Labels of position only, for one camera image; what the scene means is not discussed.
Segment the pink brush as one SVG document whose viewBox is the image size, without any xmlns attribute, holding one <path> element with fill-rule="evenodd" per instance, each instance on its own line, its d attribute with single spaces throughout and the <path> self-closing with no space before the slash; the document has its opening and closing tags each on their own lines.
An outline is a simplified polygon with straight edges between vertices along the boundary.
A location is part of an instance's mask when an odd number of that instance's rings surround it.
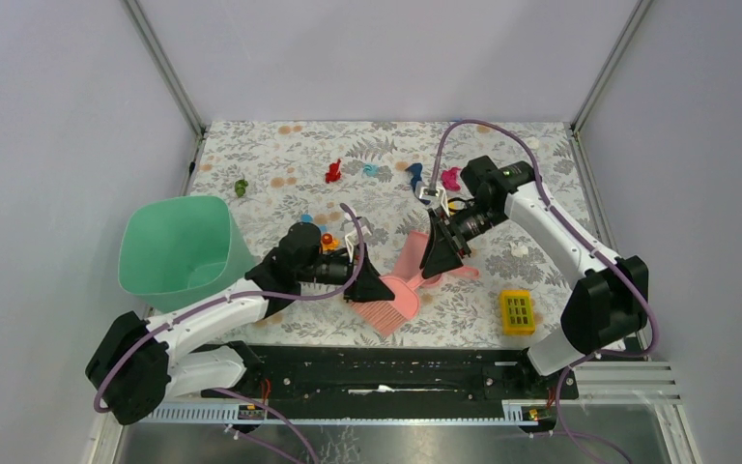
<svg viewBox="0 0 742 464">
<path fill-rule="evenodd" d="M 389 336 L 411 321 L 420 309 L 416 290 L 425 282 L 421 274 L 410 279 L 385 275 L 382 282 L 393 293 L 390 301 L 350 303 L 352 310 L 382 336 Z"/>
</svg>

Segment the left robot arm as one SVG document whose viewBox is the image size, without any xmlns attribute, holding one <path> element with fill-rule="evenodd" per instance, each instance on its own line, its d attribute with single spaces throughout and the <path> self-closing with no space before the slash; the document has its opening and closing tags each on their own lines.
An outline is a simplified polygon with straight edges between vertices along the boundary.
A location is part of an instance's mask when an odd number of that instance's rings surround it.
<svg viewBox="0 0 742 464">
<path fill-rule="evenodd" d="M 344 248 L 324 251 L 320 230 L 298 222 L 259 264 L 212 296 L 150 319 L 118 316 L 85 368 L 96 389 L 95 411 L 129 425 L 169 397 L 216 388 L 239 397 L 256 393 L 262 374 L 237 349 L 201 346 L 305 300 L 304 283 L 329 285 L 326 298 L 340 295 L 349 303 L 393 300 L 360 234 L 353 232 Z"/>
</svg>

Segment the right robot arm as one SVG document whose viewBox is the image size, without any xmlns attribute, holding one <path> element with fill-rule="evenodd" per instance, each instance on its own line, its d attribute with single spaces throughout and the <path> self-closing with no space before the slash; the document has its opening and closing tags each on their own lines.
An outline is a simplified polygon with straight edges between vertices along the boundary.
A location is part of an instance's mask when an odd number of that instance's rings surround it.
<svg viewBox="0 0 742 464">
<path fill-rule="evenodd" d="M 595 240 L 535 183 L 525 161 L 499 167 L 483 156 L 467 163 L 461 179 L 473 199 L 452 216 L 429 213 L 430 233 L 419 269 L 425 278 L 458 269 L 470 242 L 508 220 L 518 224 L 551 258 L 572 293 L 558 329 L 529 346 L 515 373 L 517 389 L 538 398 L 554 373 L 637 332 L 647 323 L 648 269 Z"/>
</svg>

